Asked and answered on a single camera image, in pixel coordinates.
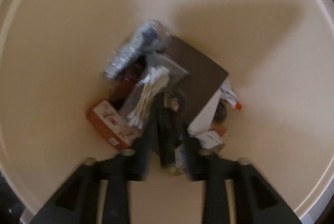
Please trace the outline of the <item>white orange wrapper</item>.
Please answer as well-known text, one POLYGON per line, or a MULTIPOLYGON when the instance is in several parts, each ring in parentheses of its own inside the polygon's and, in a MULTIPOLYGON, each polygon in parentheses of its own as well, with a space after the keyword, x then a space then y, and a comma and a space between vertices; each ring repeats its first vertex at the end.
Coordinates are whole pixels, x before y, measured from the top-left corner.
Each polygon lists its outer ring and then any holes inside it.
POLYGON ((241 110, 242 105, 238 96, 232 91, 231 85, 228 79, 225 79, 220 85, 221 95, 220 98, 229 103, 234 109, 241 110))

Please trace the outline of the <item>cotton swabs bag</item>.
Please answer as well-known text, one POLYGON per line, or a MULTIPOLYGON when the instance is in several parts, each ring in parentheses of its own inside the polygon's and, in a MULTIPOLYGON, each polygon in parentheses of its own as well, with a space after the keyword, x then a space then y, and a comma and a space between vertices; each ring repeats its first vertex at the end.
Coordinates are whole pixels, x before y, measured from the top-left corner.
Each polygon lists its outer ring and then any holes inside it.
POLYGON ((189 73, 165 54, 148 54, 146 67, 121 108, 127 125, 142 130, 156 95, 171 90, 189 73))

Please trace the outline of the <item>dark brown card sleeve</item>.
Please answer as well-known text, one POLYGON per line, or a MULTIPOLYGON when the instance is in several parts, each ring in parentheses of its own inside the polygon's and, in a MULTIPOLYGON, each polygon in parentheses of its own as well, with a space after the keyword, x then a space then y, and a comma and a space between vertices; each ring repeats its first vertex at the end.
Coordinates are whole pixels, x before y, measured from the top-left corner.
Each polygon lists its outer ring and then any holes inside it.
POLYGON ((178 63, 188 75, 172 86, 181 96, 180 108, 174 116, 191 123, 217 92, 228 72, 190 44, 173 36, 166 55, 178 63))

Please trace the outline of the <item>red cigarette box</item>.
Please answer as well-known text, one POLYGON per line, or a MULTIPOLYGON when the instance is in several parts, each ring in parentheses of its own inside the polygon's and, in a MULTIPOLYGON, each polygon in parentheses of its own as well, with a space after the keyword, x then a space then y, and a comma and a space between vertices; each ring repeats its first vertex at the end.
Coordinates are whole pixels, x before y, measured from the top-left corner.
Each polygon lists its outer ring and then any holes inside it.
POLYGON ((86 113, 86 119, 117 151, 130 149, 139 136, 138 131, 127 124, 107 99, 91 107, 86 113))

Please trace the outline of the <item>white blue medicine box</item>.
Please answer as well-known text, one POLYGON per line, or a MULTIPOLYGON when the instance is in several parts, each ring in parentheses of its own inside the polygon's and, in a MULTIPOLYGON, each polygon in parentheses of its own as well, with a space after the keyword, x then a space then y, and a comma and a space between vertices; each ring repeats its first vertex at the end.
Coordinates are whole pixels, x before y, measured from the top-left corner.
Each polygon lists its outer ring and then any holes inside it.
MULTIPOLYGON (((212 130, 212 122, 220 102, 220 95, 221 90, 218 89, 188 127, 189 135, 200 141, 201 148, 214 153, 220 152, 225 146, 219 134, 212 130)), ((182 175, 187 172, 182 134, 179 135, 174 153, 175 163, 171 166, 170 171, 174 176, 182 175)))

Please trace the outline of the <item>blue item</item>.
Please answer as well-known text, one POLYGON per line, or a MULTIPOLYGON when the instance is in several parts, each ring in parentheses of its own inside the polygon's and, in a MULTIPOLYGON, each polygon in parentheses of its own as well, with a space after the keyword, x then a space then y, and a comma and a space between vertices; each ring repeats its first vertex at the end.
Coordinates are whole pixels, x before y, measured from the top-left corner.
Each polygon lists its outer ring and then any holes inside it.
POLYGON ((116 79, 142 55, 164 52, 172 36, 157 20, 149 20, 137 27, 117 50, 113 51, 102 73, 108 80, 116 79))

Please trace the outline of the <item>steel wool scrubber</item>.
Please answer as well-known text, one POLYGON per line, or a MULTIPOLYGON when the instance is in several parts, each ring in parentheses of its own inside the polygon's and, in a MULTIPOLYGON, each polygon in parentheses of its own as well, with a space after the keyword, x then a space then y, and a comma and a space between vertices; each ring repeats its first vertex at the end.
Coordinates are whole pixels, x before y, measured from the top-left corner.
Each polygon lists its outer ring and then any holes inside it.
POLYGON ((226 117, 227 117, 227 109, 226 109, 225 101, 221 99, 217 105, 217 108, 216 108, 216 111, 215 111, 215 114, 212 120, 212 124, 221 124, 225 122, 226 117))

